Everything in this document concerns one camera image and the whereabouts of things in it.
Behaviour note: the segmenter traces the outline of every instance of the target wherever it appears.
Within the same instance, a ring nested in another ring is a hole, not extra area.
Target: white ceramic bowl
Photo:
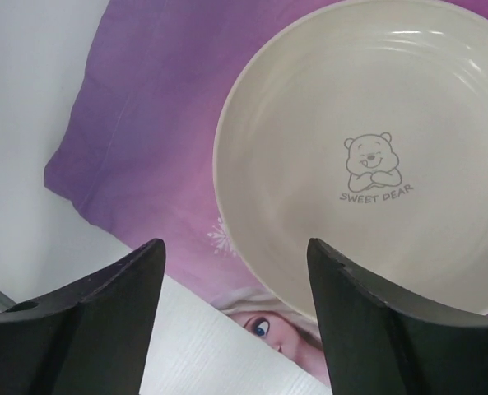
[[[345,1],[242,71],[214,157],[260,281],[309,317],[319,237],[397,284],[488,310],[488,21],[439,1]]]

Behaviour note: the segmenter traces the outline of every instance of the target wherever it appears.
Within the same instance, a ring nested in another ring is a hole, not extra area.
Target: bear illustration
[[[353,193],[401,184],[399,158],[393,152],[391,141],[390,133],[365,134],[344,141],[348,150],[346,168],[350,172],[348,188]]]

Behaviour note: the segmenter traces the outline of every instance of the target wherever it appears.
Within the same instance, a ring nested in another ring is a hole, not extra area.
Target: blue eye
[[[257,319],[253,325],[253,333],[258,337],[264,337],[269,332],[269,322],[265,318]]]

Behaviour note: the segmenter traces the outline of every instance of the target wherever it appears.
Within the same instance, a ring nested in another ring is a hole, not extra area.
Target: white wall
[[[43,187],[108,0],[0,0],[0,290],[42,295],[128,252]]]

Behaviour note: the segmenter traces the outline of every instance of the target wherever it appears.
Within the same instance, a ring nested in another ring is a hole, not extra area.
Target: purple fabric
[[[207,301],[259,287],[219,223],[211,155],[231,85],[283,27],[333,0],[111,0],[47,188]],[[488,0],[456,0],[488,18]]]

